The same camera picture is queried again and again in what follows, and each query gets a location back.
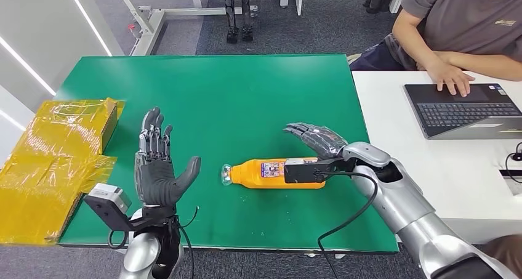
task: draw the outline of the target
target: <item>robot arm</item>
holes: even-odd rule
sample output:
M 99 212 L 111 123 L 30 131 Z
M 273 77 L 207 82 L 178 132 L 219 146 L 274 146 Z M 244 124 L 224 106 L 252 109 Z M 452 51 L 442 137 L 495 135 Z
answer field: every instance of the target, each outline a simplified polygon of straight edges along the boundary
M 139 134 L 135 154 L 134 184 L 142 207 L 132 217 L 126 216 L 130 201 L 118 187 L 97 184 L 84 201 L 111 229 L 129 236 L 120 279 L 169 278 L 180 262 L 183 248 L 176 203 L 199 174 L 201 159 L 192 157 L 186 170 L 174 176 L 168 125 L 162 133 L 163 115 L 159 108 L 148 111 Z
M 388 153 L 364 142 L 348 144 L 326 127 L 292 123 L 285 131 L 302 139 L 324 160 L 306 164 L 310 166 L 306 171 L 315 166 L 319 173 L 332 170 L 358 172 L 377 182 L 377 196 L 373 202 L 375 210 L 390 230 L 400 237 L 426 278 L 517 278 L 506 266 L 453 232 L 436 215 L 404 166 Z M 372 195 L 373 182 L 359 176 L 351 178 L 366 198 Z M 310 175 L 303 179 L 310 180 Z

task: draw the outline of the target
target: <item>gray carpet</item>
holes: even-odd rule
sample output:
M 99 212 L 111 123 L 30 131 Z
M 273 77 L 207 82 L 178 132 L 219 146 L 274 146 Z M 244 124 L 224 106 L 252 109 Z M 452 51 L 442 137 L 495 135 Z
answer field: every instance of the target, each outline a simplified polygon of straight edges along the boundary
M 367 14 L 363 2 L 303 0 L 299 17 L 295 0 L 289 0 L 287 9 L 280 8 L 279 0 L 251 0 L 259 7 L 253 42 L 227 44 L 225 16 L 205 16 L 196 54 L 360 53 L 382 40 L 395 21 L 389 12 Z M 222 5 L 223 0 L 209 0 L 209 7 Z M 241 28 L 241 16 L 236 21 Z
M 123 52 L 128 54 L 135 38 L 127 26 L 132 23 L 132 15 L 122 0 L 95 0 L 105 21 L 111 28 Z M 131 0 L 136 6 L 149 5 L 152 8 L 192 7 L 192 0 Z M 165 24 L 162 41 L 155 48 L 156 54 L 194 55 L 198 43 L 203 17 L 172 18 Z
M 323 256 L 294 253 L 243 253 L 195 251 L 195 278 L 332 279 Z M 0 278 L 10 279 L 113 279 L 117 278 L 123 255 L 109 249 L 60 247 L 0 247 Z M 334 261 L 340 278 L 421 279 L 420 270 L 405 251 L 398 254 L 347 255 Z M 190 277 L 190 259 L 171 278 Z

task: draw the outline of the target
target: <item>black cable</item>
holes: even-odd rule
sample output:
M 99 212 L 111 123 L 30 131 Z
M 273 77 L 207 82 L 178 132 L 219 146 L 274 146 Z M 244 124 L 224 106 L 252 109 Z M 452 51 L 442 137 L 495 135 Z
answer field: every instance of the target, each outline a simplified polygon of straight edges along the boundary
M 190 225 L 194 221 L 194 219 L 196 218 L 196 215 L 198 215 L 198 210 L 199 210 L 199 206 L 196 206 L 196 211 L 194 212 L 194 216 L 192 217 L 192 219 L 188 222 L 188 224 L 182 225 L 181 228 L 188 227 L 188 225 Z
M 377 196 L 377 192 L 378 192 L 377 191 L 377 182 L 371 176 L 367 176 L 365 174 L 357 173 L 357 172 L 317 172 L 316 174 L 324 174 L 324 175 L 328 175 L 328 176 L 360 176 L 360 177 L 369 179 L 374 183 L 374 192 L 372 193 L 370 198 L 368 198 L 368 201 L 366 202 L 366 204 L 364 204 L 363 207 L 361 207 L 354 215 L 350 216 L 350 218 L 347 219 L 345 222 L 343 222 L 342 224 L 336 226 L 332 230 L 322 234 L 321 236 L 319 236 L 319 238 L 317 238 L 317 244 L 319 245 L 319 248 L 321 248 L 321 253 L 324 255 L 324 257 L 326 258 L 326 261 L 330 265 L 330 268 L 332 269 L 332 272 L 334 273 L 335 279 L 339 279 L 337 276 L 337 273 L 335 272 L 334 265 L 332 265 L 332 262 L 326 255 L 326 251 L 324 250 L 324 247 L 321 244 L 321 240 L 328 237 L 329 235 L 332 235 L 333 233 L 339 231 L 340 229 L 346 227 L 347 225 L 349 225 L 351 222 L 353 222 L 355 219 L 357 219 L 357 217 L 359 217 L 363 212 L 365 212 L 368 209 L 368 207 L 370 207 L 370 205 L 373 203 L 373 201 L 375 200 L 375 198 Z
M 190 244 L 190 240 L 188 239 L 188 235 L 185 232 L 185 229 L 183 227 L 180 227 L 180 230 L 183 233 L 183 236 L 185 236 L 185 240 L 187 241 L 188 252 L 190 253 L 190 264 L 192 265 L 192 272 L 190 274 L 190 278 L 194 279 L 194 253 L 192 252 L 192 245 Z
M 507 161 L 508 161 L 509 158 L 510 158 L 511 156 L 513 156 L 514 154 L 515 154 L 515 153 L 511 153 L 511 154 L 507 155 L 507 157 L 506 157 L 505 166 L 506 166 L 507 175 L 511 178 L 512 181 L 514 181 L 514 182 L 516 182 L 516 183 L 519 183 L 519 184 L 522 184 L 521 181 L 516 180 L 516 179 L 513 177 L 513 175 L 511 174 L 511 171 L 509 171 L 509 168 L 507 167 Z
M 109 232 L 109 238 L 107 239 L 107 244 L 109 244 L 109 248 L 111 248 L 111 249 L 120 249 L 120 248 L 122 248 L 125 245 L 125 243 L 127 243 L 127 238 L 129 237 L 129 232 L 123 232 L 123 240 L 121 240 L 121 243 L 119 245 L 117 245 L 117 246 L 115 246 L 113 244 L 113 234 L 114 234 L 114 231 L 111 230 Z

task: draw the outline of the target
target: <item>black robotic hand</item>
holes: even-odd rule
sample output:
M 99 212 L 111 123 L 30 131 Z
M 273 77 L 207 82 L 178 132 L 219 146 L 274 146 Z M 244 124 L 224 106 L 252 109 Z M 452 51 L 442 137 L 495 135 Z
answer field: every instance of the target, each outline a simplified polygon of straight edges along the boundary
M 342 149 L 348 142 L 328 127 L 307 123 L 290 123 L 283 131 L 294 134 L 317 153 L 319 160 L 342 156 Z
M 143 118 L 140 150 L 135 154 L 134 184 L 138 197 L 147 206 L 173 206 L 199 174 L 200 157 L 192 157 L 178 178 L 174 177 L 170 135 L 172 125 L 161 134 L 163 115 L 158 107 Z

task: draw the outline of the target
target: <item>yellow packaging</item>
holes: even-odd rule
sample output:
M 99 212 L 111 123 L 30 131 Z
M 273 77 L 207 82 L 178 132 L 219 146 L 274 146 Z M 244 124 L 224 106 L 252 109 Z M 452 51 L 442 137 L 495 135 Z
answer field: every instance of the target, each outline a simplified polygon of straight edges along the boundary
M 117 101 L 42 103 L 13 149 L 18 155 L 101 155 L 117 119 Z
M 55 244 L 81 193 L 106 182 L 102 156 L 121 114 L 113 99 L 44 102 L 0 171 L 0 243 Z
M 115 162 L 107 156 L 14 155 L 0 171 L 0 243 L 55 244 L 81 193 L 106 182 Z
M 317 162 L 317 158 L 291 158 L 249 160 L 243 164 L 223 166 L 221 175 L 224 185 L 241 184 L 247 188 L 322 188 L 324 182 L 288 184 L 284 181 L 284 165 L 292 163 Z

